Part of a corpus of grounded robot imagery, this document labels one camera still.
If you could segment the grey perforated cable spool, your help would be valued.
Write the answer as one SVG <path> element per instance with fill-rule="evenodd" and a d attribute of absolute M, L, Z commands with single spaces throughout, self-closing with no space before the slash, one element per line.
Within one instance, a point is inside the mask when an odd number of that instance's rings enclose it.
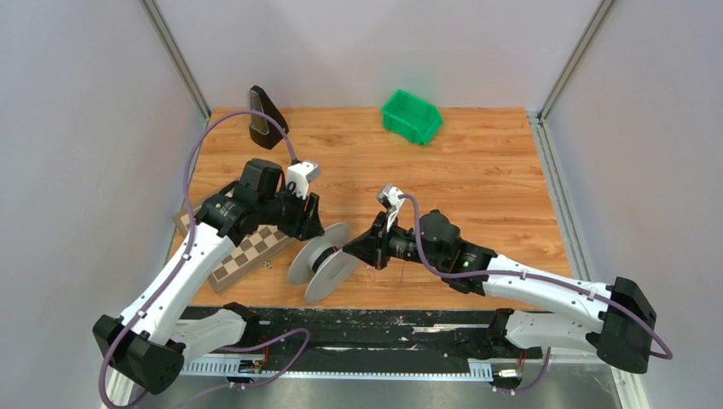
<path fill-rule="evenodd" d="M 361 262 L 343 252 L 349 236 L 347 223 L 335 223 L 322 236 L 309 240 L 292 261 L 287 281 L 292 285 L 306 285 L 306 302 L 325 299 L 359 268 Z"/>

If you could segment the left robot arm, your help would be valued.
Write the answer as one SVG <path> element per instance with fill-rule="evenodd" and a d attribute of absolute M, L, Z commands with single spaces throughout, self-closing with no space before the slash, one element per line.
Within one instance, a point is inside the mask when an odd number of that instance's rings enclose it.
<path fill-rule="evenodd" d="M 323 234 L 317 194 L 310 183 L 321 173 L 312 161 L 287 169 L 268 160 L 248 161 L 238 181 L 207 198 L 195 213 L 184 243 L 152 284 L 122 313 L 102 315 L 92 333 L 111 366 L 145 392 L 168 389 L 186 362 L 234 346 L 250 353 L 260 343 L 258 318 L 232 302 L 192 324 L 178 321 L 217 266 L 261 226 L 275 226 L 288 237 Z"/>

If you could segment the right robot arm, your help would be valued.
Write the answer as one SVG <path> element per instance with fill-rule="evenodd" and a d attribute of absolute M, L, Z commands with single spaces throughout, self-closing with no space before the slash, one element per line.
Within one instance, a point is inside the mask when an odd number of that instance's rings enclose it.
<path fill-rule="evenodd" d="M 541 308 L 539 313 L 497 311 L 486 334 L 495 354 L 543 346 L 577 349 L 625 372 L 647 372 L 656 312 L 636 282 L 618 277 L 608 285 L 526 266 L 462 239 L 460 229 L 439 210 L 423 215 L 418 228 L 404 229 L 387 219 L 378 213 L 343 251 L 376 269 L 392 258 L 428 262 L 455 291 Z"/>

